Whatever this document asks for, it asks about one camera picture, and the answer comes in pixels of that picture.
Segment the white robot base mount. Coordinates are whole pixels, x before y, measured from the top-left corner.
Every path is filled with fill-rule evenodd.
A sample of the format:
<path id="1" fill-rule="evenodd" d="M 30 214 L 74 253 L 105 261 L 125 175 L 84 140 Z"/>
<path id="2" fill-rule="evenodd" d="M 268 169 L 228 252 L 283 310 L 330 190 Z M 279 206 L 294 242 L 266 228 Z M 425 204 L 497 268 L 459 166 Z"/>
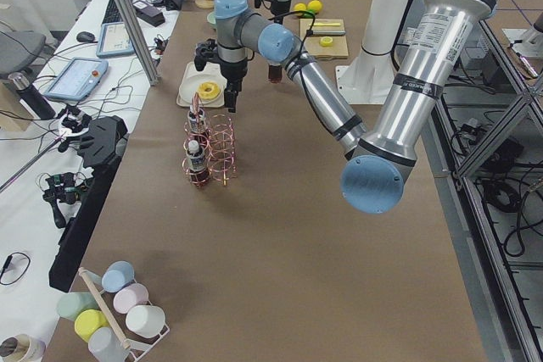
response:
<path id="1" fill-rule="evenodd" d="M 339 66 L 336 81 L 348 103 L 382 104 L 395 72 L 395 45 L 411 0 L 372 0 L 359 55 Z"/>

